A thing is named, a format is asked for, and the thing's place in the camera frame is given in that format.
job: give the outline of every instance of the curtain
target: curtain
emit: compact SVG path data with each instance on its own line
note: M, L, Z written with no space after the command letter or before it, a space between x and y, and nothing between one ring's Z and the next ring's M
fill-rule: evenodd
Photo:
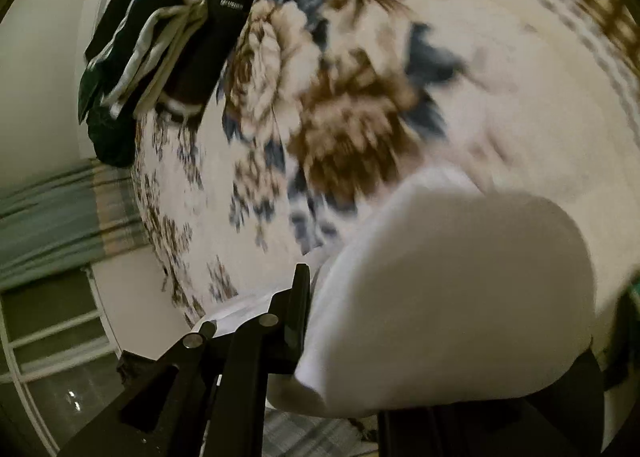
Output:
M81 161L0 195L0 292L147 242L129 170Z

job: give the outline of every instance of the floral bedsheet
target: floral bedsheet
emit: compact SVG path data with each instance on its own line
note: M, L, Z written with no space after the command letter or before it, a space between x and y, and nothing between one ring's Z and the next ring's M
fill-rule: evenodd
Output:
M143 221L187 319L348 241L442 161L563 206L606 315L640 247L637 59L588 2L256 0L201 121L138 127Z

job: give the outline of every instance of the silver screw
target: silver screw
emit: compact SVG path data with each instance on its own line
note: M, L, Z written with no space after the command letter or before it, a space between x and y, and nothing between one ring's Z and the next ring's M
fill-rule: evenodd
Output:
M260 325L263 327L273 327L274 325L277 325L279 321L278 317L270 312L263 314L260 316L260 320L258 320Z
M195 332L192 332L190 334L187 334L187 336L182 339L182 344L188 349L195 349L196 347L200 347L202 345L202 341L202 336Z

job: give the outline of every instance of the brand logo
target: brand logo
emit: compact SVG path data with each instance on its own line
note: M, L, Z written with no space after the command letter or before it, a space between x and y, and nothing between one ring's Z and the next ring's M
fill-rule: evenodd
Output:
M233 2L232 0L220 0L220 6L228 6L229 8L233 8L235 10L241 10L242 4L238 2Z

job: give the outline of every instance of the striped curtain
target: striped curtain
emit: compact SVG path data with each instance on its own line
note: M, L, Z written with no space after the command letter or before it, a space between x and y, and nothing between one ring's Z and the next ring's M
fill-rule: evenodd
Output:
M0 195L0 292L146 243L129 170L83 160Z

